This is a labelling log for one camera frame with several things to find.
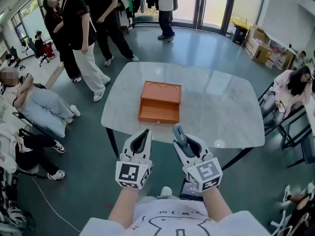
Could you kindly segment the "person's white printed t-shirt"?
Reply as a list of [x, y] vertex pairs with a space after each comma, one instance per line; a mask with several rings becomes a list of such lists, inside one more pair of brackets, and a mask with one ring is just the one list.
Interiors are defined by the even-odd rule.
[[117, 222], [91, 218], [80, 236], [271, 236], [248, 211], [216, 222], [202, 202], [161, 199], [135, 208], [134, 222], [125, 229]]

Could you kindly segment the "blue-grey object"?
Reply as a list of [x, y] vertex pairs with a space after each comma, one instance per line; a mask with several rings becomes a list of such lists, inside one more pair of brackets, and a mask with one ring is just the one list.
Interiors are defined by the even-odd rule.
[[173, 133], [175, 135], [175, 138], [179, 146], [181, 146], [182, 148], [187, 148], [189, 145], [187, 141], [187, 137], [182, 129], [182, 126], [179, 123], [174, 124]]

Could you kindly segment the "white black helmet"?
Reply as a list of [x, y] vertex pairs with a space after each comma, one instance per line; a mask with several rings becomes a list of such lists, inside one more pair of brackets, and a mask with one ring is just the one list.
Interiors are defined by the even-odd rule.
[[7, 209], [7, 215], [9, 222], [16, 227], [25, 227], [27, 225], [27, 217], [22, 210], [15, 206], [11, 206]]

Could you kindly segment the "red office chair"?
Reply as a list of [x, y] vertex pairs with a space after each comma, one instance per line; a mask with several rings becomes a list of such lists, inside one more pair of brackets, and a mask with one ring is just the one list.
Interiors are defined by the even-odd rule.
[[52, 42], [45, 43], [42, 47], [43, 52], [47, 54], [47, 58], [52, 59], [54, 57]]

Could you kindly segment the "white office chair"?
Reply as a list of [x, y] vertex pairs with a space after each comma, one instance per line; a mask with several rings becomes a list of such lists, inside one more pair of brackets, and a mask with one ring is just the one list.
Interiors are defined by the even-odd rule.
[[309, 227], [309, 218], [311, 213], [301, 209], [293, 210], [291, 214], [287, 214], [285, 210], [281, 210], [282, 218], [280, 222], [269, 221], [268, 225], [274, 228], [271, 236], [299, 236]]

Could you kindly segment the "black screen device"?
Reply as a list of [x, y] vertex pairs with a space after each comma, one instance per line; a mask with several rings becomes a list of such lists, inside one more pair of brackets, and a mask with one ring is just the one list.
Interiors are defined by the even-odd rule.
[[184, 179], [181, 191], [179, 194], [179, 198], [181, 200], [193, 200], [193, 201], [203, 201], [202, 195], [198, 192], [198, 190], [186, 179]]

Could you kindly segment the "glass double door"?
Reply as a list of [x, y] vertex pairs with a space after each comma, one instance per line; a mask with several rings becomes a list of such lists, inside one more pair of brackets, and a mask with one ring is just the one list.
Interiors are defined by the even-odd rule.
[[178, 0], [173, 25], [226, 34], [235, 0]]

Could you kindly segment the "shelf of black equipment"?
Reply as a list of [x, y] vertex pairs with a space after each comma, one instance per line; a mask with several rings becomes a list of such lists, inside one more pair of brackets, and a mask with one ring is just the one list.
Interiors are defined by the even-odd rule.
[[[32, 216], [17, 206], [17, 178], [9, 174], [5, 169], [0, 167], [0, 236], [23, 236], [25, 230], [35, 224], [32, 222]], [[7, 209], [17, 207], [27, 217], [25, 227], [16, 227], [8, 220]]]

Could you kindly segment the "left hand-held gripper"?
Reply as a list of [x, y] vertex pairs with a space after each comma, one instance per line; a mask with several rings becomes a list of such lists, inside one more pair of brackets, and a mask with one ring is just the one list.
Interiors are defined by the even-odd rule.
[[[125, 141], [123, 154], [140, 159], [149, 159], [151, 145], [151, 130], [145, 129], [133, 134]], [[116, 163], [115, 180], [123, 188], [141, 190], [151, 174], [152, 166], [118, 161]]]

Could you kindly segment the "open cardboard box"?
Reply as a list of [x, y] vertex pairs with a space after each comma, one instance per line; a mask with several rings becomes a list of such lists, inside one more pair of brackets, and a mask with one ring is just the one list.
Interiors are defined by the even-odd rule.
[[253, 61], [265, 64], [271, 54], [269, 42], [270, 38], [265, 31], [259, 26], [253, 25], [249, 28], [244, 45]]

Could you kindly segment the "black office chair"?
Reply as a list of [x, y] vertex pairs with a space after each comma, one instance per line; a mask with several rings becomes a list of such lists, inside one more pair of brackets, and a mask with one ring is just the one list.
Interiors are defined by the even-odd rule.
[[39, 66], [41, 67], [42, 63], [46, 61], [49, 63], [47, 54], [42, 50], [42, 48], [37, 48], [32, 38], [28, 38], [28, 47], [33, 50], [35, 58], [40, 60]]
[[21, 65], [21, 59], [18, 57], [17, 51], [13, 46], [10, 48], [10, 55], [10, 58], [7, 60], [9, 66], [13, 65], [15, 68], [19, 68], [20, 70], [25, 68], [24, 65]]

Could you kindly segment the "person's left forearm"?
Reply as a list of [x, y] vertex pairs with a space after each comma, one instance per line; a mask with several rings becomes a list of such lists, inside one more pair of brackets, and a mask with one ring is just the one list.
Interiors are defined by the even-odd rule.
[[120, 224], [125, 229], [129, 228], [133, 223], [138, 194], [138, 189], [123, 188], [110, 212], [108, 220]]

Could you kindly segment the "white marble table black legs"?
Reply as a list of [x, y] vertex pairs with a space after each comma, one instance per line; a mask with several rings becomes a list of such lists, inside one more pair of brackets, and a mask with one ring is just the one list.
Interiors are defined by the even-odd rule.
[[150, 129], [155, 141], [172, 143], [170, 124], [139, 122], [140, 95], [146, 81], [182, 87], [180, 124], [188, 134], [211, 148], [240, 150], [229, 168], [255, 147], [265, 143], [264, 124], [256, 94], [249, 81], [205, 68], [161, 62], [125, 65], [107, 97], [101, 124], [116, 148], [114, 131], [132, 135]]

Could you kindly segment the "person's left hand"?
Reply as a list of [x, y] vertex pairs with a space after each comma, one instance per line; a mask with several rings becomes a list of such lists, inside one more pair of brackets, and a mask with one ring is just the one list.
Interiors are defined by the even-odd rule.
[[134, 164], [143, 164], [148, 165], [149, 167], [152, 166], [151, 160], [141, 160], [134, 156], [129, 156], [127, 154], [120, 154], [120, 161], [124, 163], [134, 163]]

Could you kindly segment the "person's right hand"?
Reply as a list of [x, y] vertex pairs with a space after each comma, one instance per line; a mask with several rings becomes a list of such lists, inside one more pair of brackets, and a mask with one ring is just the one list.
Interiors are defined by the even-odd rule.
[[204, 154], [202, 157], [200, 157], [196, 162], [195, 165], [200, 165], [204, 162], [210, 161], [213, 159], [213, 154], [212, 153], [207, 153]]

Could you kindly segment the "person's light trouser leg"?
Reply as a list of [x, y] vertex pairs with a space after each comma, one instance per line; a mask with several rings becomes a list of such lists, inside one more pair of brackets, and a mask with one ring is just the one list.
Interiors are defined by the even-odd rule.
[[157, 196], [157, 197], [153, 197], [153, 196], [144, 196], [142, 198], [140, 198], [140, 200], [137, 202], [137, 205], [140, 205], [140, 204], [147, 204], [147, 203], [150, 203], [150, 202], [153, 202], [155, 200], [163, 200], [163, 199], [166, 199], [166, 200], [179, 200], [178, 197], [175, 197], [175, 196]]

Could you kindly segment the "black bin yellow lid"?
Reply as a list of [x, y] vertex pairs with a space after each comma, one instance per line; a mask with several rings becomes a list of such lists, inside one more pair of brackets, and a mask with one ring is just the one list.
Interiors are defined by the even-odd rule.
[[230, 36], [232, 42], [241, 45], [246, 38], [248, 30], [249, 29], [245, 26], [234, 24]]

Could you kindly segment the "stack of white pink packs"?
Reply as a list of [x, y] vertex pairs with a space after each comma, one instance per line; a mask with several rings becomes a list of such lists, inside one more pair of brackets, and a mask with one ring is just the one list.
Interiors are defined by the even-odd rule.
[[270, 51], [265, 65], [269, 68], [276, 67], [277, 69], [282, 70], [286, 61], [286, 49], [274, 45], [270, 45], [269, 47]]

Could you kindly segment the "person's right forearm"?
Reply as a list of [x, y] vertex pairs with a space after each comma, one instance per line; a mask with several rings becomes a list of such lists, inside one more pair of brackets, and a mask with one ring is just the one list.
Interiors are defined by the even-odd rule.
[[216, 222], [220, 222], [225, 217], [232, 214], [231, 209], [227, 205], [218, 188], [213, 187], [202, 192], [205, 208], [208, 217]]

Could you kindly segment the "orange box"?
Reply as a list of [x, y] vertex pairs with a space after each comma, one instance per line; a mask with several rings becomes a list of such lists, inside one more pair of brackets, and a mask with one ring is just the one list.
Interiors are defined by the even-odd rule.
[[138, 120], [157, 124], [180, 121], [182, 86], [145, 81], [140, 96]]

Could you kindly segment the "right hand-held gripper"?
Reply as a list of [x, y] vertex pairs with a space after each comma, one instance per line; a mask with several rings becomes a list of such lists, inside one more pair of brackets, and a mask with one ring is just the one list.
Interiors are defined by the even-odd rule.
[[218, 159], [213, 157], [210, 161], [195, 165], [195, 162], [204, 154], [210, 153], [210, 150], [202, 139], [190, 134], [186, 134], [186, 137], [186, 147], [176, 140], [173, 141], [173, 147], [183, 164], [183, 171], [186, 174], [187, 181], [189, 181], [198, 192], [204, 192], [213, 187], [218, 187], [223, 176]]

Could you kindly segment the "black framed window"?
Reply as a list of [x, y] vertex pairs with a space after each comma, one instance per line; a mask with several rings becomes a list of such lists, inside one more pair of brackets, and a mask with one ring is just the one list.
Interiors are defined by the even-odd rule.
[[44, 24], [45, 14], [43, 0], [30, 0], [11, 18], [21, 44], [28, 45], [29, 38], [35, 42], [35, 35], [38, 31], [42, 32], [43, 41], [51, 39]]

